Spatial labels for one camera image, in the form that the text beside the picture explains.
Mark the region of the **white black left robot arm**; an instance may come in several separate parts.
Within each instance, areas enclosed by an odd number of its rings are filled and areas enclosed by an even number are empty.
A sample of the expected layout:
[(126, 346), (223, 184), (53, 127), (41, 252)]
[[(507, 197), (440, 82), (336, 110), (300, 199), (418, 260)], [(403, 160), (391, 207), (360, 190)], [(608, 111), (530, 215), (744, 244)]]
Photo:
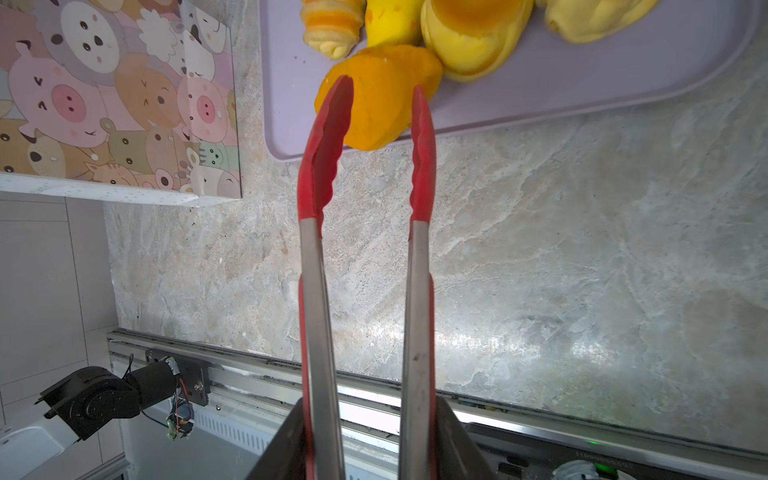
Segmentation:
[(180, 376), (173, 357), (121, 377), (99, 366), (73, 372), (1, 429), (1, 477), (22, 479), (111, 421), (139, 416), (172, 397)]

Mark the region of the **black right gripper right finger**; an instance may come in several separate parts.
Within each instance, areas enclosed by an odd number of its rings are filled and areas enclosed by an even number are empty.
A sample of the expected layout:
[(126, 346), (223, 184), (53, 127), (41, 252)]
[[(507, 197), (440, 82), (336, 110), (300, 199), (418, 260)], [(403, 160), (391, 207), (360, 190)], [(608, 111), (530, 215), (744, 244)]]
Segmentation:
[(494, 479), (495, 473), (445, 398), (437, 396), (433, 466), (437, 479)]

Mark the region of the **red steel kitchen tongs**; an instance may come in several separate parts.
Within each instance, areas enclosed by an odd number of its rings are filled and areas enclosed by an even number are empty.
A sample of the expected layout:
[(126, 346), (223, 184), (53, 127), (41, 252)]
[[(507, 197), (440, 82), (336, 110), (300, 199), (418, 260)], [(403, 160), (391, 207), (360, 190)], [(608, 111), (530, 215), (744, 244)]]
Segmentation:
[[(337, 79), (321, 105), (301, 161), (297, 207), (302, 271), (299, 281), (302, 404), (308, 442), (306, 476), (343, 479), (345, 464), (333, 354), (331, 316), (322, 249), (323, 210), (351, 124), (354, 82)], [(434, 282), (429, 262), (429, 227), (436, 190), (436, 138), (425, 91), (412, 94), (412, 191), (406, 278), (404, 360), (398, 476), (434, 479), (436, 387)]]

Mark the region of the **white cartoon animal paper bag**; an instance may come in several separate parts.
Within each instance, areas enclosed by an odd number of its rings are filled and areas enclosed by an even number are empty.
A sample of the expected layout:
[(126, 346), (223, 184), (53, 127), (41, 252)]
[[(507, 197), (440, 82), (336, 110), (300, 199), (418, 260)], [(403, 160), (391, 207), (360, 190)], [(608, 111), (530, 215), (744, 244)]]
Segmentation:
[(3, 2), (1, 188), (193, 207), (239, 199), (229, 28), (188, 1)]

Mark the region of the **orange oval bread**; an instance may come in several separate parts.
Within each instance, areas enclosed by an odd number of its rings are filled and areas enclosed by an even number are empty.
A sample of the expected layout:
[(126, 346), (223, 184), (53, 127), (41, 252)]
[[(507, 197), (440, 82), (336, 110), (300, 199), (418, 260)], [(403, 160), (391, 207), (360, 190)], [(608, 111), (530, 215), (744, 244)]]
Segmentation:
[(396, 140), (411, 125), (414, 88), (428, 99), (436, 94), (443, 65), (436, 55), (412, 45), (366, 48), (334, 65), (320, 85), (314, 107), (319, 109), (338, 77), (354, 82), (351, 123), (344, 144), (374, 151)]

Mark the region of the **lavender plastic tray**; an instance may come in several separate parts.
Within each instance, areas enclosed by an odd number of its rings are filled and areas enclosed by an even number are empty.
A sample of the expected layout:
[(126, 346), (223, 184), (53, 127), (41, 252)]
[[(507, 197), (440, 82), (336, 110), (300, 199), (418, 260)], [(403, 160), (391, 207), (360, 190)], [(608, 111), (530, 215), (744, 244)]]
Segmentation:
[[(719, 75), (750, 43), (763, 1), (662, 1), (638, 22), (576, 45), (535, 12), (516, 49), (472, 83), (444, 80), (431, 103), (440, 136), (670, 99)], [(331, 62), (302, 40), (300, 5), (259, 6), (264, 139), (281, 162), (299, 160)]]

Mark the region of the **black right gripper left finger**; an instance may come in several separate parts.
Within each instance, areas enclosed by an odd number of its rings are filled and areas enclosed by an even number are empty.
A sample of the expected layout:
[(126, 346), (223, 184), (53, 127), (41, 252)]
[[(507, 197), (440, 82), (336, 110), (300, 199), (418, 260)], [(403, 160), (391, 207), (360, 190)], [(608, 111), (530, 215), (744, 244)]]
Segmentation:
[(246, 479), (305, 480), (306, 459), (304, 405), (299, 399)]

